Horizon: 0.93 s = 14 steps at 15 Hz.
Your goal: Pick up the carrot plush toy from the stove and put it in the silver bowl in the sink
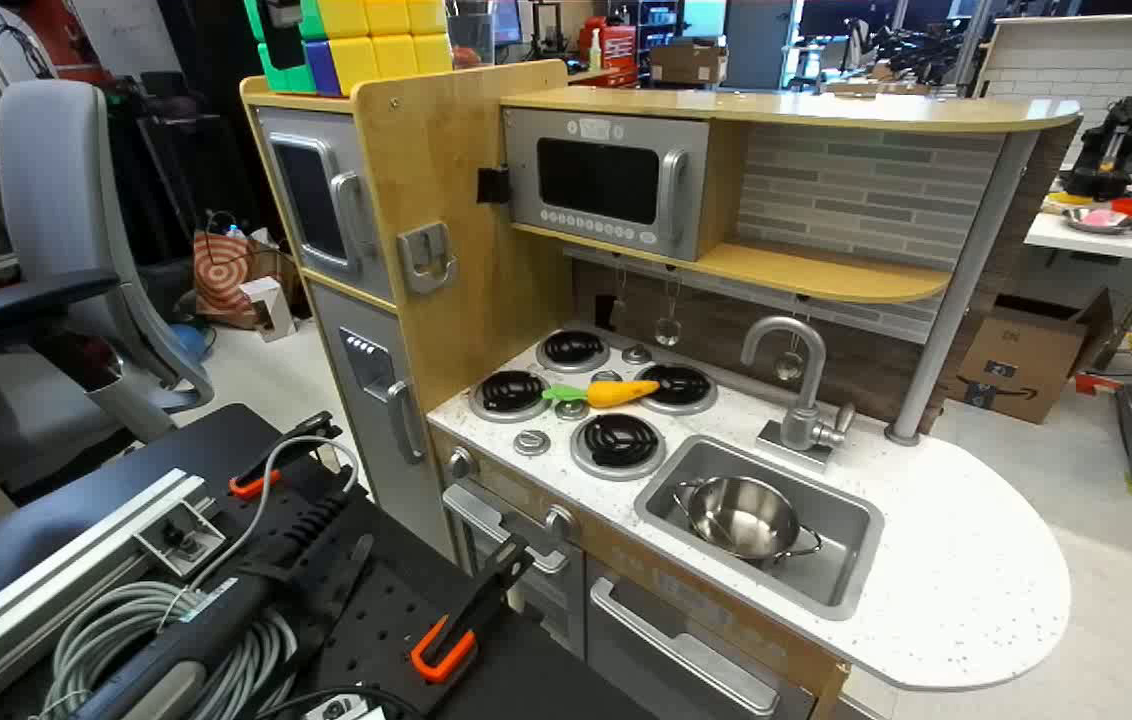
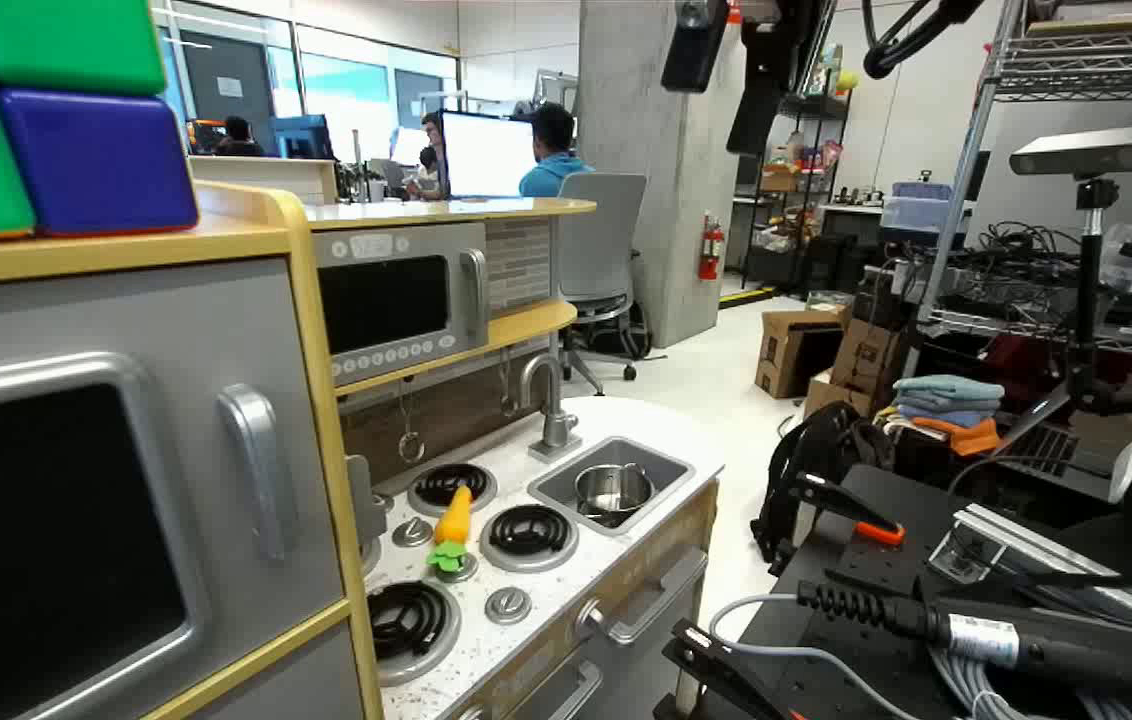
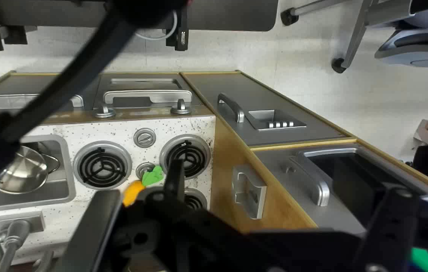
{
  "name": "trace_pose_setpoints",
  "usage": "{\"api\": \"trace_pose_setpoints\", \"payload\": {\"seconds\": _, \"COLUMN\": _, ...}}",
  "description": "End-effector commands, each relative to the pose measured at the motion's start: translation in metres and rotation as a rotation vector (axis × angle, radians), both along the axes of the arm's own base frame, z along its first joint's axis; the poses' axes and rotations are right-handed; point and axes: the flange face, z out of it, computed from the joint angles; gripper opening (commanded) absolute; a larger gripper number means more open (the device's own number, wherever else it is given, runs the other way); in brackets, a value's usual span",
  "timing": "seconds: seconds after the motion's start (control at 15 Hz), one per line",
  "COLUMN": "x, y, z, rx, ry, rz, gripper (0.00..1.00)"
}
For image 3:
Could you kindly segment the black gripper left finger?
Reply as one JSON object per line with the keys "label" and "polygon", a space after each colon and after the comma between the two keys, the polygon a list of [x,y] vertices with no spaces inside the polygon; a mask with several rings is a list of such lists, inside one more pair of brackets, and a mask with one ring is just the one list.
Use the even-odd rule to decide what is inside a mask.
{"label": "black gripper left finger", "polygon": [[117,191],[95,192],[52,272],[98,272],[119,208]]}

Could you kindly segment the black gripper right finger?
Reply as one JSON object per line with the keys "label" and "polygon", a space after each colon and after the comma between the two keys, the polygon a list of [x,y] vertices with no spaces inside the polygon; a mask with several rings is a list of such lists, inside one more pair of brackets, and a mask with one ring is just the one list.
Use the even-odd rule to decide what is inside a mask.
{"label": "black gripper right finger", "polygon": [[417,230],[418,197],[390,189],[352,259],[353,272],[405,272]]}

